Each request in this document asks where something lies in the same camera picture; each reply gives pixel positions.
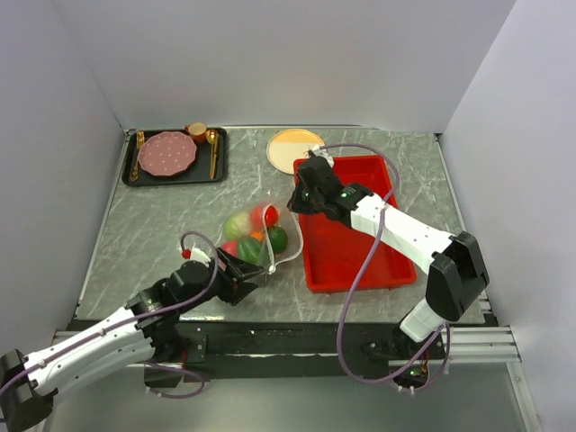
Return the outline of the red apple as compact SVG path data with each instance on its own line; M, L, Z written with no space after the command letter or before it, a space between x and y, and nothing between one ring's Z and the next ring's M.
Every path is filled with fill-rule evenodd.
M222 244L220 248L229 255L237 257L239 250L239 242L237 240L229 240L224 244Z

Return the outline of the green bell pepper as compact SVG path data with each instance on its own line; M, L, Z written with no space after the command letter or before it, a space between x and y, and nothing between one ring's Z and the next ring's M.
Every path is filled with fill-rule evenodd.
M250 264L257 265L260 259L262 243L253 237L244 237L238 240L238 258Z

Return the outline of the green lime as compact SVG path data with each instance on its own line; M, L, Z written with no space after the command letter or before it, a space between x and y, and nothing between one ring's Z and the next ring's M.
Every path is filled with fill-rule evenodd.
M267 229L267 234L274 254L282 254L288 246L287 232L282 227L272 226Z

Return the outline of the light green apple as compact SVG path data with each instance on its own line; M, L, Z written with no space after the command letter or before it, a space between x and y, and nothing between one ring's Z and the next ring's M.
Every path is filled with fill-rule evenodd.
M223 225L223 234L228 241L241 239L251 232L252 223L247 211L237 211L231 214Z

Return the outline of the clear zip top bag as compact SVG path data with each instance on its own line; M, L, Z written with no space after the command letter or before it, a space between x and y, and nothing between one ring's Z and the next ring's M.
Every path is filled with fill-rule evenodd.
M222 244L228 241L225 239L223 234L223 225L226 219L235 212L246 211L250 213L251 210L259 204L272 204L278 210L279 221L275 224L275 226L282 227L287 232L288 235L287 249L282 254L275 255L274 251L272 250L271 243L267 234L267 229L269 227L263 229L253 229L252 227L252 232L263 231L265 233L265 240L262 242L262 250L258 265L262 266L269 274L272 274L276 271L278 266L293 261L294 259L298 258L303 251L303 235L299 222L297 220L296 215L287 209L284 201L276 200L276 201L253 202L248 205L245 205L244 207L240 207L239 209L232 211L224 219L222 223L221 226L222 242L220 243L220 247Z

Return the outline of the red tomato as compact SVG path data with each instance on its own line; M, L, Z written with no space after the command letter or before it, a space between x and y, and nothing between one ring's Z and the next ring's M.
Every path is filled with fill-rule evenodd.
M274 226L279 221L279 212L272 204L259 204L249 214L254 230Z

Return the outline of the orange fruit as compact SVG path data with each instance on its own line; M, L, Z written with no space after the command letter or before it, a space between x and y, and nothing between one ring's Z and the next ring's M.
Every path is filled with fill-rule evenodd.
M251 237L262 243L265 240L266 235L263 231L254 231L251 233Z

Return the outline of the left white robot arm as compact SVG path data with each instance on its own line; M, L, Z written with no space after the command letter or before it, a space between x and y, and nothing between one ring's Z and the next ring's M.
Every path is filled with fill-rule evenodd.
M218 249L213 258L188 260L170 276L138 292L109 317L64 341L1 357L1 412L10 431L45 420L57 398L131 363L172 359L182 314L218 298L230 305L256 288L265 268Z

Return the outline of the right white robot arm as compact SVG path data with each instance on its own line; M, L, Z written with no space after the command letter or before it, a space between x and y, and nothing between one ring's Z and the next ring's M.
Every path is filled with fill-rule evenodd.
M322 214L400 252L427 276L427 289L400 322L395 351L414 358L426 338L445 323L457 322L490 283L478 240L434 229L399 211L360 184L341 183L330 157L312 156L296 168L292 212Z

